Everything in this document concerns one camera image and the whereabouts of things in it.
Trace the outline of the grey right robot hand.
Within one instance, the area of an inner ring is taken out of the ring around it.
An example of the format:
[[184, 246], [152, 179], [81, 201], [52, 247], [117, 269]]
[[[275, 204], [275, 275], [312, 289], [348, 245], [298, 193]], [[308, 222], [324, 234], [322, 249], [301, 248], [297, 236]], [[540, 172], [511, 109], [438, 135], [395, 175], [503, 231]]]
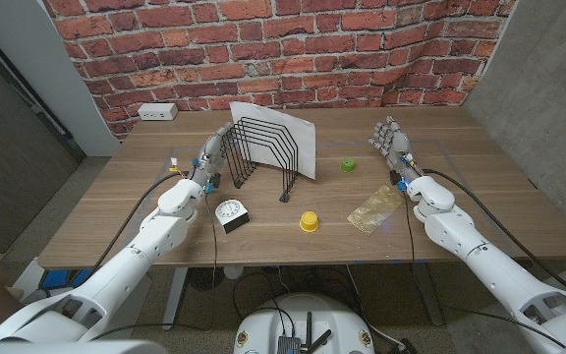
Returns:
[[407, 135], [392, 116], [388, 115], [385, 123], [375, 125], [368, 142], [385, 159], [392, 180], [396, 180], [396, 175], [399, 175], [401, 181], [409, 184], [423, 175], [415, 162]]

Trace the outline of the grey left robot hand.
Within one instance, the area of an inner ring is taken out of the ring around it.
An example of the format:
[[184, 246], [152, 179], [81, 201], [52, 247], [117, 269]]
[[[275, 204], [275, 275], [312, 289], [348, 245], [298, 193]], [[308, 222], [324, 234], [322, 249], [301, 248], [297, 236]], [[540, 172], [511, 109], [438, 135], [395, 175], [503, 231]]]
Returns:
[[201, 148], [198, 162], [191, 177], [193, 181], [201, 186], [212, 184], [214, 188], [219, 187], [221, 180], [220, 170], [226, 157], [223, 138], [231, 127], [232, 124], [230, 122], [225, 123], [207, 139]]

